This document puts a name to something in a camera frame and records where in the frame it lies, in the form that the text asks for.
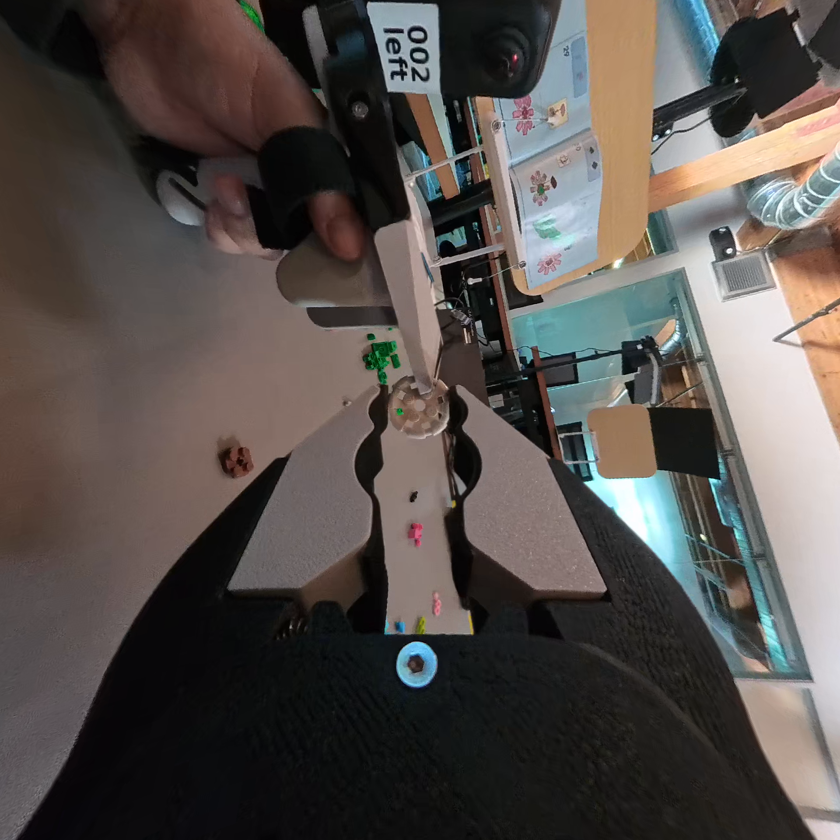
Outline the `pile of small green bricks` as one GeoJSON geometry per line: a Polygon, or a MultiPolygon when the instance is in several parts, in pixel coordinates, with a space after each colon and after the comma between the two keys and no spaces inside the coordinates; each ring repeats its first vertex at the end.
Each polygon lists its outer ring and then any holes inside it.
{"type": "Polygon", "coordinates": [[[362,353],[364,368],[375,373],[379,385],[388,385],[389,371],[399,371],[403,367],[397,342],[388,338],[379,341],[374,332],[366,333],[365,338],[369,349],[362,353]]]}

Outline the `tan black hanging sign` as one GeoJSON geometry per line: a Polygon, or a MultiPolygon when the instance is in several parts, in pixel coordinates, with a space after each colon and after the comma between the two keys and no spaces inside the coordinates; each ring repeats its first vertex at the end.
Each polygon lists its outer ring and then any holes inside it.
{"type": "Polygon", "coordinates": [[[708,408],[599,407],[588,413],[586,425],[604,479],[644,479],[658,471],[720,478],[715,419],[708,408]]]}

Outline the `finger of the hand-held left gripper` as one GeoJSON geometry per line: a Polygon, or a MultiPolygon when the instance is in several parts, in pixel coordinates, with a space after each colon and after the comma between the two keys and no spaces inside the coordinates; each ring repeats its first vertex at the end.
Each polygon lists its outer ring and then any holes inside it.
{"type": "Polygon", "coordinates": [[[380,228],[374,245],[417,390],[426,396],[438,380],[442,335],[421,240],[404,220],[380,228]]]}

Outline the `silver spiral air duct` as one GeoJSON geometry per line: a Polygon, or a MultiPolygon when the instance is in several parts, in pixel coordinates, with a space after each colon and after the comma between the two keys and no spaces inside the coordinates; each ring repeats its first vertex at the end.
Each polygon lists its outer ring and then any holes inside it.
{"type": "Polygon", "coordinates": [[[751,181],[747,210],[761,225],[780,231],[813,227],[826,220],[839,199],[839,145],[826,153],[802,184],[788,175],[751,181]]]}
{"type": "Polygon", "coordinates": [[[683,35],[697,73],[711,81],[711,70],[726,25],[718,23],[716,5],[708,1],[673,1],[679,31],[683,35]]]}

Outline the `metal ceiling rod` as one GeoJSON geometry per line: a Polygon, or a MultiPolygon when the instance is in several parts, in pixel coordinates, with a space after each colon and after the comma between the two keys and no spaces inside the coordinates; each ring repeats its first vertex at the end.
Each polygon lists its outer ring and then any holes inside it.
{"type": "Polygon", "coordinates": [[[839,309],[839,304],[840,304],[840,300],[839,300],[839,297],[838,297],[835,300],[827,303],[825,306],[817,309],[816,311],[814,311],[808,317],[804,318],[801,321],[796,322],[795,324],[793,324],[789,328],[787,328],[784,331],[782,331],[782,332],[778,333],[777,335],[773,336],[772,341],[774,343],[781,343],[788,336],[792,335],[793,333],[798,333],[799,331],[801,331],[805,326],[813,323],[814,321],[816,321],[818,319],[822,319],[824,317],[827,317],[830,314],[832,314],[833,312],[835,312],[837,309],[839,309]]]}

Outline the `beige round wheel brick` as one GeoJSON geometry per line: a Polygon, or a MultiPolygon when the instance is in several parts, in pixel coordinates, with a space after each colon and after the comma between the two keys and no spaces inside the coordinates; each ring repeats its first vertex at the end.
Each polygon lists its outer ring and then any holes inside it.
{"type": "Polygon", "coordinates": [[[437,379],[432,390],[421,394],[413,375],[398,380],[388,397],[387,412],[391,424],[404,435],[425,439],[443,433],[449,422],[448,387],[437,379]]]}

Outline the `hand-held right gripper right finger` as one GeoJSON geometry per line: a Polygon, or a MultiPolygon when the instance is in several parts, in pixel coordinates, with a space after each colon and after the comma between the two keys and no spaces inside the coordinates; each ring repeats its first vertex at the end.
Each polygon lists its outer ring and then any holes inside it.
{"type": "Polygon", "coordinates": [[[448,514],[453,579],[463,602],[595,601],[606,583],[555,475],[555,460],[460,385],[449,391],[448,514]]]}

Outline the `black fuzzy mounted device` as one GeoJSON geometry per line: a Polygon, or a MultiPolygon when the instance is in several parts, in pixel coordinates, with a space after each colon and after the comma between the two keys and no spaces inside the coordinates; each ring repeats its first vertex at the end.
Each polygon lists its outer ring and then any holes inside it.
{"type": "Polygon", "coordinates": [[[731,96],[710,106],[715,134],[730,139],[754,117],[764,119],[812,88],[818,63],[795,29],[797,12],[783,9],[764,17],[746,17],[721,38],[709,81],[731,96]]]}

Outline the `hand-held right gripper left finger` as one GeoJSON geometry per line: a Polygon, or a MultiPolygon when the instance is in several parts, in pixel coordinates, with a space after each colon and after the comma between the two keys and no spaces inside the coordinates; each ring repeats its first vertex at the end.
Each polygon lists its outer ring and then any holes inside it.
{"type": "Polygon", "coordinates": [[[285,460],[227,585],[232,595],[278,596],[305,610],[336,602],[383,616],[387,602],[381,505],[386,390],[373,385],[285,460]]]}

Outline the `wall vent grille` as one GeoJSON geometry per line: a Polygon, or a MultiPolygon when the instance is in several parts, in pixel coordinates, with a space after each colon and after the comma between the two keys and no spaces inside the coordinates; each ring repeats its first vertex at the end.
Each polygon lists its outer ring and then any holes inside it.
{"type": "Polygon", "coordinates": [[[721,302],[735,301],[777,288],[772,260],[763,249],[715,260],[710,267],[721,302]]]}

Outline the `grey desk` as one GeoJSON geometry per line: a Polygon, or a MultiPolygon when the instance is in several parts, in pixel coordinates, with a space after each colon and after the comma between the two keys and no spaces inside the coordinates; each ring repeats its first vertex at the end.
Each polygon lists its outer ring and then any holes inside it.
{"type": "Polygon", "coordinates": [[[467,838],[430,795],[424,747],[315,773],[249,711],[291,684],[268,669],[273,602],[157,591],[238,493],[218,439],[284,448],[332,406],[290,383],[308,331],[274,271],[211,253],[145,196],[81,80],[2,24],[2,838],[467,838]]]}

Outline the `person's left hand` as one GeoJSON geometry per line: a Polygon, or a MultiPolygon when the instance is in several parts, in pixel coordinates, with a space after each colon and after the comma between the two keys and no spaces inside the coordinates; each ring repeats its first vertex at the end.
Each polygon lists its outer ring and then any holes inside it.
{"type": "Polygon", "coordinates": [[[80,15],[112,89],[146,133],[211,157],[321,129],[310,87],[236,2],[86,1],[80,15]]]}

